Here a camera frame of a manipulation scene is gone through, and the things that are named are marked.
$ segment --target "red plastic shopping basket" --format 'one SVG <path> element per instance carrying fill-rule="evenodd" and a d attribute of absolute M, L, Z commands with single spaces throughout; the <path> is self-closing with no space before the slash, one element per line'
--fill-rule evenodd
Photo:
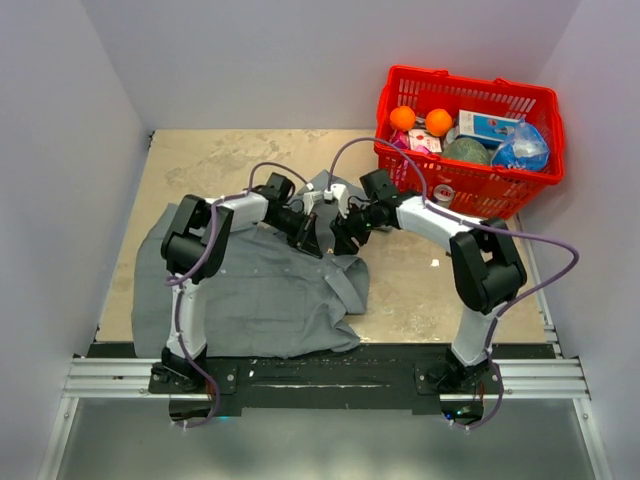
<path fill-rule="evenodd" d="M 540 172 L 476 165 L 441 158 L 435 154 L 407 151 L 424 174 L 431 197 L 438 185 L 455 191 L 452 210 L 478 217 L 507 219 L 527 204 L 546 185 L 555 185 L 564 176 L 564 131 L 556 94 L 549 88 L 512 83 L 501 78 L 493 82 L 455 77 L 446 70 L 393 66 L 378 104 L 376 136 L 389 139 L 389 113 L 408 105 L 420 117 L 434 108 L 444 108 L 455 118 L 460 109 L 524 118 L 542 134 L 550 154 Z M 392 148 L 375 144 L 379 166 L 389 170 L 401 191 L 420 190 L 418 175 Z"/>

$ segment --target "folded cloth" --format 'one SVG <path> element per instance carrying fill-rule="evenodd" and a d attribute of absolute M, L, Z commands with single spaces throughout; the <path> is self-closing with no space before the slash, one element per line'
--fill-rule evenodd
<path fill-rule="evenodd" d="M 318 188 L 326 182 L 327 172 L 312 180 Z M 363 195 L 339 178 L 335 183 L 346 185 L 350 195 Z M 160 245 L 176 210 L 176 205 L 167 206 L 136 258 L 131 317 L 138 357 L 159 357 L 169 335 L 172 296 L 164 285 Z M 337 207 L 319 204 L 314 211 L 318 241 L 326 252 L 333 246 L 329 223 Z M 326 349 L 341 352 L 360 343 L 344 316 L 365 313 L 369 273 L 357 256 L 314 258 L 260 225 L 229 236 L 222 266 L 201 292 L 207 295 L 209 355 L 287 358 Z"/>

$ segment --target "plastic bag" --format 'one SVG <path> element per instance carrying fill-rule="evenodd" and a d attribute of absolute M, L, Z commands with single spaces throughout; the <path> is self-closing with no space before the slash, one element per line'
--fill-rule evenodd
<path fill-rule="evenodd" d="M 539 172 L 549 160 L 549 147 L 533 125 L 522 121 L 500 144 L 491 165 Z"/>

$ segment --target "wooden table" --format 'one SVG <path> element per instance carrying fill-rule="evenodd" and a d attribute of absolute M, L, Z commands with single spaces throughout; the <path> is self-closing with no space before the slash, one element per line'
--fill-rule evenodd
<path fill-rule="evenodd" d="M 187 193 L 217 197 L 247 186 L 253 165 L 285 163 L 306 178 L 328 169 L 345 142 L 369 130 L 159 130 L 155 133 L 133 206 L 102 318 L 99 341 L 131 341 L 135 258 L 167 203 Z M 360 175 L 377 168 L 370 143 L 342 156 L 336 174 L 359 185 Z M 266 180 L 270 168 L 256 178 Z M 524 249 L 521 255 L 526 261 Z M 347 316 L 363 342 L 451 342 L 462 303 L 453 284 L 451 261 L 429 241 L 408 232 L 374 232 L 360 252 L 370 275 L 368 311 Z M 502 342 L 544 342 L 532 297 L 509 311 L 498 330 Z"/>

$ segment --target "gray wall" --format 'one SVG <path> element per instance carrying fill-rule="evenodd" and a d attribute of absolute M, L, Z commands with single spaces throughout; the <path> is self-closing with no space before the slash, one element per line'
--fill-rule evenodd
<path fill-rule="evenodd" d="M 77 0 L 0 6 L 0 478 L 36 478 L 104 302 L 144 135 Z"/>
<path fill-rule="evenodd" d="M 582 260 L 547 289 L 560 340 L 583 360 L 618 479 L 638 478 L 640 436 L 640 4 L 583 0 L 539 81 L 555 88 L 567 178 L 526 210 L 526 226 L 571 241 Z M 535 248 L 542 276 L 566 255 Z"/>
<path fill-rule="evenodd" d="M 82 0 L 152 128 L 375 125 L 394 63 L 532 81 L 579 0 Z"/>

